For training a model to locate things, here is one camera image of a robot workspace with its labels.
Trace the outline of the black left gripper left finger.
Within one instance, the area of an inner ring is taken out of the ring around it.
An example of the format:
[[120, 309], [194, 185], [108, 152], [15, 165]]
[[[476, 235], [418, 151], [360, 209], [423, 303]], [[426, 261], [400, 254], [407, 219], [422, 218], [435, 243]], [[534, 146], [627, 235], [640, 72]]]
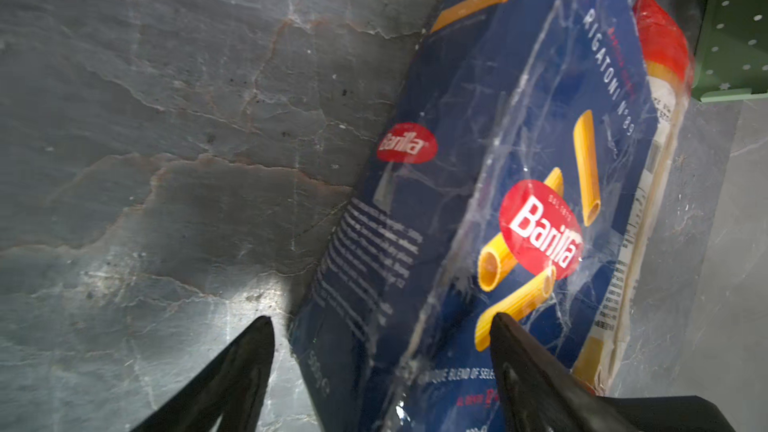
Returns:
[[275, 353], [270, 317], [260, 316], [137, 431], [254, 431]]

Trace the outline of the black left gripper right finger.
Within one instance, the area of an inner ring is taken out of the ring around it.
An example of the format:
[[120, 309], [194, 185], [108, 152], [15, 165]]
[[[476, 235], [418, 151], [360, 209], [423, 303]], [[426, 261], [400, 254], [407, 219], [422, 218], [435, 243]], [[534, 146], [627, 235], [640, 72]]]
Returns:
[[506, 431], [729, 431], [699, 396], [610, 398], [577, 381], [506, 313], [494, 316], [490, 350]]

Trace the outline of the blue Barilla pasta box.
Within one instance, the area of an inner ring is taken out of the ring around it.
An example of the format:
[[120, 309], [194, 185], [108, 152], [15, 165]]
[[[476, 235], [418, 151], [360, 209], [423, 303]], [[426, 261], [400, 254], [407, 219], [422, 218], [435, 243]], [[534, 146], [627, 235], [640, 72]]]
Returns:
[[325, 431], [500, 431], [490, 329], [574, 366], [657, 129], [630, 0], [442, 0], [290, 332]]

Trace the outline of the red spaghetti packet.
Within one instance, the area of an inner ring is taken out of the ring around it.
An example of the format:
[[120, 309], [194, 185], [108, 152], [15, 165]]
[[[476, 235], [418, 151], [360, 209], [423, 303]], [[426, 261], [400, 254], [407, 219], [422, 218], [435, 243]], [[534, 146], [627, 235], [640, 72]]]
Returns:
[[626, 350], [632, 301], [694, 78], [694, 59], [677, 22], [655, 0], [636, 0], [633, 12], [657, 114], [657, 129], [608, 291], [572, 368], [572, 374], [598, 395], [608, 392]]

